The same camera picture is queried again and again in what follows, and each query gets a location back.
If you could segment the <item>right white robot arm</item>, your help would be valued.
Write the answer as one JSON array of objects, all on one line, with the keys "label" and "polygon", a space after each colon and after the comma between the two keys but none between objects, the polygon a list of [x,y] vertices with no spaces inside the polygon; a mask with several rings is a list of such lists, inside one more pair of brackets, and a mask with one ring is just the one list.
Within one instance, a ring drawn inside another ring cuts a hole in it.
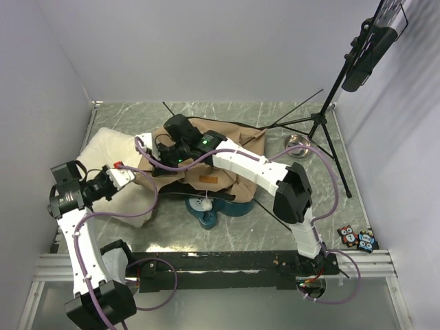
[{"label": "right white robot arm", "polygon": [[301,255],[302,270],[315,274],[323,267],[320,239],[312,224],[312,189],[300,164],[288,166],[271,161],[212,129],[201,132],[184,115],[174,115],[164,128],[173,145],[158,144],[152,135],[142,139],[144,150],[154,160],[154,167],[177,172],[182,162],[192,160],[196,164],[231,171],[260,186],[274,197],[274,215],[291,229]]}]

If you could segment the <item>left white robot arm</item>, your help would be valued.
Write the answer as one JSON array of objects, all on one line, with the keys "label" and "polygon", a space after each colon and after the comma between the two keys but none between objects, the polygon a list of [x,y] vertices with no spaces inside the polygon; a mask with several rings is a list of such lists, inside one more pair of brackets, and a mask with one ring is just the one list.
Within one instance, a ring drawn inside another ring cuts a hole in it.
[{"label": "left white robot arm", "polygon": [[125,283],[136,260],[121,240],[98,247],[93,204],[111,200],[135,175],[118,163],[115,168],[104,165],[87,179],[87,169],[78,160],[55,166],[51,172],[55,184],[47,210],[63,233],[73,272],[73,298],[65,303],[67,317],[80,329],[115,329],[136,313]]}]

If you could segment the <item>tan fabric pet tent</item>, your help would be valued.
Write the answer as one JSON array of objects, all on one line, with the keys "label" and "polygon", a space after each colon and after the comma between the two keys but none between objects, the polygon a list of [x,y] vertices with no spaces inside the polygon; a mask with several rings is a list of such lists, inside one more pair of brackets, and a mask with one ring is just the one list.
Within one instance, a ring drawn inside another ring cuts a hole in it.
[{"label": "tan fabric pet tent", "polygon": [[194,195],[247,203],[256,184],[232,160],[259,162],[265,129],[244,124],[175,115],[154,133],[134,137],[142,156],[138,170],[150,177],[135,182],[158,193]]}]

